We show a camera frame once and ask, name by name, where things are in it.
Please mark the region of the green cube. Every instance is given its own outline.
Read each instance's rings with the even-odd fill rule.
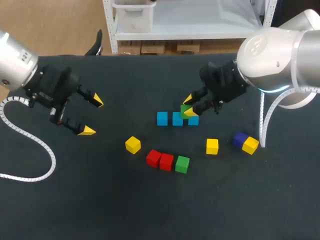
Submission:
[[[180,112],[181,112],[181,118],[182,119],[190,119],[190,116],[185,115],[185,111],[192,108],[192,105],[181,105],[180,106]]]
[[[175,171],[186,174],[189,167],[189,158],[185,156],[178,156],[178,160],[175,164]]]

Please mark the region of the white cable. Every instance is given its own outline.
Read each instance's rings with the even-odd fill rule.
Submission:
[[[268,112],[266,113],[265,119],[264,119],[264,93],[261,93],[261,99],[260,99],[260,123],[259,123],[259,140],[261,147],[265,148],[266,147],[266,138],[267,138],[267,129],[268,129],[268,124],[271,118],[272,113],[278,106],[278,104],[287,96],[293,94],[293,93],[320,93],[320,88],[318,87],[310,87],[310,86],[305,86],[305,87],[299,87],[298,90],[295,88],[291,88],[282,94],[280,94],[274,102],[271,104]]]
[[[29,100],[25,99],[23,97],[19,97],[19,96],[14,96],[14,97],[8,97],[5,100],[2,101],[2,103],[0,103],[0,118],[3,120],[3,122],[5,124],[7,124],[10,128],[12,128],[13,130],[17,131],[20,134],[23,134],[24,136],[32,139],[33,141],[37,142],[38,144],[40,144],[49,154],[50,158],[51,158],[51,168],[49,169],[49,171],[40,177],[34,177],[34,178],[28,178],[28,177],[20,177],[20,176],[12,176],[12,175],[8,175],[8,174],[3,174],[0,173],[0,178],[5,178],[5,179],[12,179],[12,180],[16,180],[16,181],[21,181],[21,182],[38,182],[41,180],[46,179],[47,177],[49,177],[55,170],[56,168],[56,157],[54,155],[54,152],[51,150],[51,148],[45,144],[42,140],[40,140],[39,138],[37,138],[36,136],[32,135],[31,133],[24,131],[23,129],[17,127],[16,125],[12,124],[5,116],[5,112],[4,112],[4,107],[7,103],[12,102],[12,101],[16,101],[16,102],[20,102],[26,106],[29,106]]]

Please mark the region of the plastic bin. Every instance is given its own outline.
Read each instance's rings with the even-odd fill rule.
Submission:
[[[116,9],[118,27],[124,33],[151,32],[156,4],[150,0],[115,0],[112,6]]]

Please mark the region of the red cube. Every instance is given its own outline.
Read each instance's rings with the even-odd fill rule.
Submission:
[[[173,162],[173,155],[163,153],[160,159],[160,169],[165,171],[171,171]]]
[[[159,166],[160,158],[161,158],[160,152],[156,150],[151,150],[148,156],[146,156],[146,164],[148,164],[151,167],[157,168]]]

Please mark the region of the yellow cube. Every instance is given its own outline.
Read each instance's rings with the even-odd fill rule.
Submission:
[[[242,146],[242,150],[252,155],[258,148],[258,145],[258,140],[254,139],[253,137],[248,137]]]
[[[217,155],[219,150],[219,142],[218,139],[210,139],[206,140],[206,154]]]
[[[132,154],[135,154],[141,149],[141,143],[139,139],[136,139],[134,136],[130,137],[125,142],[125,148]]]

